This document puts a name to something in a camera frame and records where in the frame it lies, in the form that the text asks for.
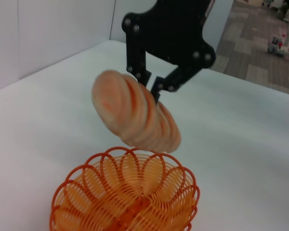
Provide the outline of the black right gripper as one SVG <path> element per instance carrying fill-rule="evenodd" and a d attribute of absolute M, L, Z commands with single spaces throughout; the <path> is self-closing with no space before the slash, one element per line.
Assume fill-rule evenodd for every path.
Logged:
<path fill-rule="evenodd" d="M 177 65 L 165 78 L 156 77 L 151 89 L 155 102 L 160 91 L 176 92 L 200 68 L 213 65 L 216 55 L 203 38 L 213 0 L 158 0 L 143 13 L 128 13 L 122 20 L 126 34 L 127 72 L 146 87 L 151 72 L 146 53 Z"/>

